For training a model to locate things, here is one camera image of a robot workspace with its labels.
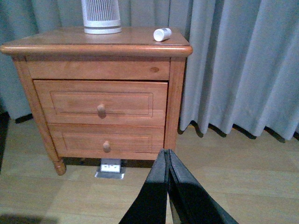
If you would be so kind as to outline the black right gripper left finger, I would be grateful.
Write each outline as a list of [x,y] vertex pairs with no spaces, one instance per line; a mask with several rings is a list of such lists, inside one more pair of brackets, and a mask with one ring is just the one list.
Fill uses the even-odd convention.
[[157,156],[137,198],[134,200],[121,224],[164,224],[166,222],[169,164],[165,149]]

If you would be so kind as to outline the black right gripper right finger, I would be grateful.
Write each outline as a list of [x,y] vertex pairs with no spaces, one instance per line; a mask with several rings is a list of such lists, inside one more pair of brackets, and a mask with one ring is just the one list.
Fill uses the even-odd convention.
[[167,150],[170,201],[182,224],[236,224],[203,188],[178,156]]

